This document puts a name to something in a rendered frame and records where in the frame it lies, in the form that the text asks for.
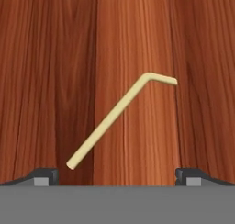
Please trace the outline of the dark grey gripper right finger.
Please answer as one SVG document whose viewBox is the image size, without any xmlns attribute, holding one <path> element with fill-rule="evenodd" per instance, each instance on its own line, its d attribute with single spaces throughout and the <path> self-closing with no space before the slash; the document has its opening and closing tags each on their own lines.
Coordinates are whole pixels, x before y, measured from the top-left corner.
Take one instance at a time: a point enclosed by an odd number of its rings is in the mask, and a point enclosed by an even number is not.
<svg viewBox="0 0 235 224">
<path fill-rule="evenodd" d="M 213 178 L 197 168 L 176 168 L 175 184 L 180 186 L 206 186 L 206 185 L 227 185 L 235 186 L 227 181 Z"/>
</svg>

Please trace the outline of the cream bent drinking straw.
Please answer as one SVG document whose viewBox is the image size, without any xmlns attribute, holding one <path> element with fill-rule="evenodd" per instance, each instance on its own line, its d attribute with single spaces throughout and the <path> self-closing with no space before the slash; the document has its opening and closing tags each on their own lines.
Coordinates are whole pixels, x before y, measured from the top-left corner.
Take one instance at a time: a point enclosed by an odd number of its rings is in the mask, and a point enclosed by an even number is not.
<svg viewBox="0 0 235 224">
<path fill-rule="evenodd" d="M 83 142 L 79 149 L 67 161 L 66 166 L 74 170 L 78 164 L 84 159 L 87 153 L 92 150 L 95 144 L 102 138 L 106 131 L 112 126 L 122 112 L 128 107 L 131 101 L 142 90 L 142 88 L 149 82 L 156 81 L 162 84 L 177 85 L 177 79 L 174 77 L 157 74 L 144 73 L 140 78 L 130 87 L 130 89 L 123 95 L 123 97 L 116 103 L 111 111 L 99 123 L 95 130 Z"/>
</svg>

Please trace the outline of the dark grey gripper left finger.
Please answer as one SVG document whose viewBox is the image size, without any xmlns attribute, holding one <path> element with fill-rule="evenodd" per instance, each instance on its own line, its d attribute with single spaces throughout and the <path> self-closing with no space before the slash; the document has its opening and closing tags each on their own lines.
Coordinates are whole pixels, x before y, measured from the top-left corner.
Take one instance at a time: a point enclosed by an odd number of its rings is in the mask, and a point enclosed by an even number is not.
<svg viewBox="0 0 235 224">
<path fill-rule="evenodd" d="M 54 186 L 59 184 L 59 171 L 56 168 L 37 168 L 28 175 L 12 181 L 4 182 L 0 186 Z"/>
</svg>

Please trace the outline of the brown wooden drawer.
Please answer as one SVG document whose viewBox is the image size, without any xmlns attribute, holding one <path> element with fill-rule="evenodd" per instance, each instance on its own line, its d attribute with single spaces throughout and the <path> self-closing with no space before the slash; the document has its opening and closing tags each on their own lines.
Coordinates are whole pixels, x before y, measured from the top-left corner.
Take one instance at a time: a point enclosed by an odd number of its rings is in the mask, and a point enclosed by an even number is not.
<svg viewBox="0 0 235 224">
<path fill-rule="evenodd" d="M 78 166 L 67 161 L 144 73 Z M 0 0 L 0 183 L 172 185 L 178 167 L 235 183 L 235 0 Z"/>
</svg>

